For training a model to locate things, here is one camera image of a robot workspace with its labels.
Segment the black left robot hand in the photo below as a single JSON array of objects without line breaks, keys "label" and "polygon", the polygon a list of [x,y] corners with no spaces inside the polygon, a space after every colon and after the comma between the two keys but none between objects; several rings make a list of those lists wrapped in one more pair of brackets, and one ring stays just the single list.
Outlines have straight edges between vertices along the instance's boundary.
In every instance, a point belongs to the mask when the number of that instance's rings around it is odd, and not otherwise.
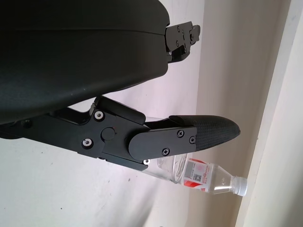
[{"label": "black left robot hand", "polygon": [[143,171],[147,161],[201,151],[240,134],[224,117],[147,122],[106,94],[163,76],[200,26],[171,26],[157,0],[3,0],[0,136],[26,138]]}]

